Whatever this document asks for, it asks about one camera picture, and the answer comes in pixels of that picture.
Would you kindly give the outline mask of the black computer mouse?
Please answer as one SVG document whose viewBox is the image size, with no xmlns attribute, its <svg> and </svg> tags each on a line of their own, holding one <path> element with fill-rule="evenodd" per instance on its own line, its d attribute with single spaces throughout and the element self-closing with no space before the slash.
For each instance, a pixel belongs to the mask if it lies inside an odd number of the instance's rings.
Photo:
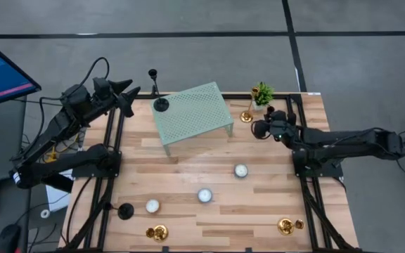
<svg viewBox="0 0 405 253">
<path fill-rule="evenodd" d="M 0 253 L 18 253 L 18 241 L 21 227 L 12 223 L 7 225 L 0 232 Z"/>
</svg>

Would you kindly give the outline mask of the green plant in white pot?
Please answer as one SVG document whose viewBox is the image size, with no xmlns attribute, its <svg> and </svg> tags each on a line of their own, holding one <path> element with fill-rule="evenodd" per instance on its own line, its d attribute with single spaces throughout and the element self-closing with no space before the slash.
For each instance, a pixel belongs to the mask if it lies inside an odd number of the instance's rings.
<svg viewBox="0 0 405 253">
<path fill-rule="evenodd" d="M 262 110 L 273 100 L 274 88 L 265 82 L 259 82 L 252 89 L 252 107 L 253 110 Z"/>
</svg>

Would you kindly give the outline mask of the yellow clamp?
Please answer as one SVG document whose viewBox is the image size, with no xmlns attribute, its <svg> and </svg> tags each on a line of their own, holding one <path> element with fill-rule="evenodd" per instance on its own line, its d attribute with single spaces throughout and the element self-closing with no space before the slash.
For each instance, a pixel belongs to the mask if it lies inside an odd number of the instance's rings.
<svg viewBox="0 0 405 253">
<path fill-rule="evenodd" d="M 55 162 L 58 159 L 59 152 L 56 150 L 56 146 L 53 146 L 43 157 L 44 163 Z"/>
</svg>

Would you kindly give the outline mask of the white paper sheet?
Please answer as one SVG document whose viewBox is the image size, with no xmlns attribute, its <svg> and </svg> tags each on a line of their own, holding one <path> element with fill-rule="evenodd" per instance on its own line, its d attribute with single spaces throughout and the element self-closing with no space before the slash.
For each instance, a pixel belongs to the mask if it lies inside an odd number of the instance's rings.
<svg viewBox="0 0 405 253">
<path fill-rule="evenodd" d="M 49 211 L 57 212 L 68 206 L 70 194 L 63 190 L 58 190 L 51 186 L 46 186 L 46 196 L 49 203 Z"/>
</svg>

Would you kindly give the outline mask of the short black candlestick holder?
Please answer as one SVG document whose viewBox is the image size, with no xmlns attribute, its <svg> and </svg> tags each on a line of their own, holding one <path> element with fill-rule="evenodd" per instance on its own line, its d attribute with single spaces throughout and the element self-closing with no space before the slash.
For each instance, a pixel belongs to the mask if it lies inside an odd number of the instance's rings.
<svg viewBox="0 0 405 253">
<path fill-rule="evenodd" d="M 110 211 L 112 209 L 117 211 L 117 215 L 121 220 L 128 220 L 134 215 L 134 206 L 130 203 L 124 203 L 119 207 L 114 207 L 111 203 L 107 202 L 103 205 L 105 211 Z"/>
</svg>

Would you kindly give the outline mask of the short gold candlestick holder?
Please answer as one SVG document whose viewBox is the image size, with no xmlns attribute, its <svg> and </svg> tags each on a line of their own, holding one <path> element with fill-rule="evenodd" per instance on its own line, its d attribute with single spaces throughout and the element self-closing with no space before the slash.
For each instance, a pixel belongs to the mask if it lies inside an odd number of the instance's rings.
<svg viewBox="0 0 405 253">
<path fill-rule="evenodd" d="M 294 233 L 295 229 L 302 230 L 304 228 L 304 222 L 301 219 L 293 222 L 290 219 L 282 218 L 278 221 L 277 228 L 282 235 L 289 236 Z"/>
</svg>

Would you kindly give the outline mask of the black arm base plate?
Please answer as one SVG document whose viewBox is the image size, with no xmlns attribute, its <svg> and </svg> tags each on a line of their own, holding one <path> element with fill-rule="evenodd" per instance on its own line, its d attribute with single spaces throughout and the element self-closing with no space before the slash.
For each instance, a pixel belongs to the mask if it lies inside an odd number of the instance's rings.
<svg viewBox="0 0 405 253">
<path fill-rule="evenodd" d="M 292 151 L 292 162 L 298 177 L 342 177 L 341 159 L 325 158 L 316 151 Z"/>
<path fill-rule="evenodd" d="M 98 158 L 95 161 L 88 162 L 72 170 L 72 176 L 110 178 L 117 177 L 120 171 L 122 153 L 109 150 L 108 155 L 104 158 Z"/>
</svg>

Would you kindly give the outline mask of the green perforated metal riser table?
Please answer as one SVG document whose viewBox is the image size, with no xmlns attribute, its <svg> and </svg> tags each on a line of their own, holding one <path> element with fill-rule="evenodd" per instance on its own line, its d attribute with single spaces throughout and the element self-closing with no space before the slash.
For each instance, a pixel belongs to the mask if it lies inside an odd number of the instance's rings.
<svg viewBox="0 0 405 253">
<path fill-rule="evenodd" d="M 153 119 L 165 153 L 170 156 L 169 145 L 194 136 L 224 128 L 233 135 L 233 117 L 216 82 L 163 96 L 169 101 L 164 112 L 151 107 Z"/>
</svg>

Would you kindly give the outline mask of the tall black candlestick holder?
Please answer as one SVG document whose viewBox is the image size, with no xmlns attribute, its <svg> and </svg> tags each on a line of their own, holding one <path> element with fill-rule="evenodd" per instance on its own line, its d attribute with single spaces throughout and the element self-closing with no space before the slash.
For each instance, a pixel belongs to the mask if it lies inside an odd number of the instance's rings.
<svg viewBox="0 0 405 253">
<path fill-rule="evenodd" d="M 166 98 L 163 98 L 158 90 L 157 85 L 158 71 L 156 69 L 150 69 L 148 71 L 148 75 L 150 76 L 150 78 L 153 80 L 154 83 L 152 88 L 152 95 L 156 98 L 156 100 L 153 103 L 153 107 L 158 112 L 164 112 L 169 107 L 169 101 Z"/>
</svg>

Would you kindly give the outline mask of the medium gold candlestick holder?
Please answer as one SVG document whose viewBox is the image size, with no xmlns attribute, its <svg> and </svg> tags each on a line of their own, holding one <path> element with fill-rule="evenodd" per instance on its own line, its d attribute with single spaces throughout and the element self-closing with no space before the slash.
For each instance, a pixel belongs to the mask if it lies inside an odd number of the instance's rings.
<svg viewBox="0 0 405 253">
<path fill-rule="evenodd" d="M 156 242 L 163 242 L 169 235 L 168 228 L 164 225 L 157 225 L 154 228 L 148 228 L 146 230 L 146 236 L 152 238 Z"/>
</svg>

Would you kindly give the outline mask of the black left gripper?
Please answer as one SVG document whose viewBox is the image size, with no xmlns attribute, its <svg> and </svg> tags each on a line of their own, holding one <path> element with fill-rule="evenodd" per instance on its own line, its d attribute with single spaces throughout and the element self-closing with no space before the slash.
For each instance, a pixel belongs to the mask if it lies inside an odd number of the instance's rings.
<svg viewBox="0 0 405 253">
<path fill-rule="evenodd" d="M 84 101 L 82 106 L 82 114 L 84 116 L 95 115 L 97 111 L 104 109 L 109 110 L 116 104 L 116 96 L 118 107 L 125 117 L 133 117 L 134 112 L 131 108 L 135 97 L 138 95 L 141 88 L 138 86 L 132 90 L 122 93 L 128 86 L 132 84 L 132 80 L 124 80 L 114 82 L 102 77 L 94 77 L 92 79 L 94 85 L 94 92 L 90 94 L 84 87 L 82 89 Z"/>
</svg>

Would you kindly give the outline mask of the tall gold candlestick holder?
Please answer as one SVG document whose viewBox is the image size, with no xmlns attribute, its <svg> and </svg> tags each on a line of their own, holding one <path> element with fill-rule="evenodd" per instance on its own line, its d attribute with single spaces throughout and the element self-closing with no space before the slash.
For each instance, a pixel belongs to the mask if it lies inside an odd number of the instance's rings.
<svg viewBox="0 0 405 253">
<path fill-rule="evenodd" d="M 251 99 L 250 99 L 250 104 L 248 106 L 248 109 L 245 111 L 242 111 L 240 114 L 240 120 L 243 123 L 249 123 L 253 120 L 253 115 L 251 113 L 251 107 L 252 107 L 252 102 L 255 100 L 255 96 L 259 93 L 259 87 L 254 86 L 252 87 L 251 90 Z"/>
</svg>

